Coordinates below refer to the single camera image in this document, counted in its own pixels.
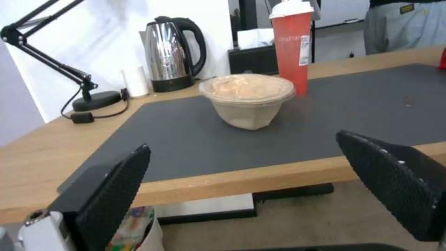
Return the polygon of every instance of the gray pants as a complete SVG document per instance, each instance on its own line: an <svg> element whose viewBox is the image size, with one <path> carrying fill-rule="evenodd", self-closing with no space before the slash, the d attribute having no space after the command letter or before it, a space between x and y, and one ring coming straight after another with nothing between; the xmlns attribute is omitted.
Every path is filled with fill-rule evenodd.
<svg viewBox="0 0 446 251"><path fill-rule="evenodd" d="M446 1L385 4L371 8L365 19L367 55L433 45L446 45Z"/></svg>

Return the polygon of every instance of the lamp base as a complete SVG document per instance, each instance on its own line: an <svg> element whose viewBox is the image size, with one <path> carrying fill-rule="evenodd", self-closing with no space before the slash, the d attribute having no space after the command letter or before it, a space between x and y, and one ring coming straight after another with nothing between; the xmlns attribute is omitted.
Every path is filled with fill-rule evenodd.
<svg viewBox="0 0 446 251"><path fill-rule="evenodd" d="M76 99L73 102L73 109L76 112L85 112L115 104L120 100L121 94L119 92L99 92L92 94L90 101L85 101L84 98Z"/></svg>

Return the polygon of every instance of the plastic lid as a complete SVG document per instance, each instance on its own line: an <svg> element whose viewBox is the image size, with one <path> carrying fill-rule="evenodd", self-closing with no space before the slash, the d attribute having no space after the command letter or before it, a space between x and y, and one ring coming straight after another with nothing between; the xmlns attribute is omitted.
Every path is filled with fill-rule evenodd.
<svg viewBox="0 0 446 251"><path fill-rule="evenodd" d="M207 98L226 104L266 104L295 94L293 83L279 77L260 74L235 74L200 83Z"/></svg>
<svg viewBox="0 0 446 251"><path fill-rule="evenodd" d="M302 2L302 0L282 0L281 3L274 6L269 19L277 17L286 17L291 15L313 12L314 8L310 2Z"/></svg>

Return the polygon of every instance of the sticker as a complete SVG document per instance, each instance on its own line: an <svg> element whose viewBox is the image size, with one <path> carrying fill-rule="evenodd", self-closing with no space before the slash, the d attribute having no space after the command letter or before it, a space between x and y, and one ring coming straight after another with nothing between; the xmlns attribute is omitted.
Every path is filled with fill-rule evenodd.
<svg viewBox="0 0 446 251"><path fill-rule="evenodd" d="M299 66L307 65L310 54L310 36L301 37L301 52L299 56Z"/></svg>
<svg viewBox="0 0 446 251"><path fill-rule="evenodd" d="M400 14L402 15L402 14L405 14L407 12L411 12L414 9L415 9L415 6L413 4L409 4L409 5L403 6L403 7L400 8Z"/></svg>

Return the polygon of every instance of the black box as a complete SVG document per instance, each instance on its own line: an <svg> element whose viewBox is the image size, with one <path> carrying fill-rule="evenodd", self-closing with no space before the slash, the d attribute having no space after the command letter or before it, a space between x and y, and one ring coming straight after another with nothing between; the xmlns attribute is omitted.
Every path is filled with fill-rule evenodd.
<svg viewBox="0 0 446 251"><path fill-rule="evenodd" d="M251 49L228 50L231 74L252 72L278 74L275 45Z"/></svg>

